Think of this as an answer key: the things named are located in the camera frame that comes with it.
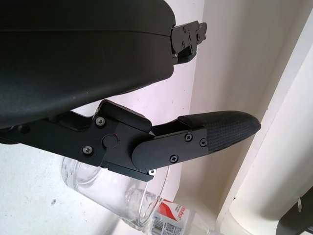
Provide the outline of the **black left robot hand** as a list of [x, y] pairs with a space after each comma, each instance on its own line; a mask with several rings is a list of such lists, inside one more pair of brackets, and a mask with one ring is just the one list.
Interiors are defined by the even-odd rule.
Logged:
[[3, 0], [0, 142], [25, 144], [144, 182], [261, 128], [245, 112], [153, 126], [109, 100], [168, 79], [191, 61], [206, 23], [176, 24], [163, 0]]

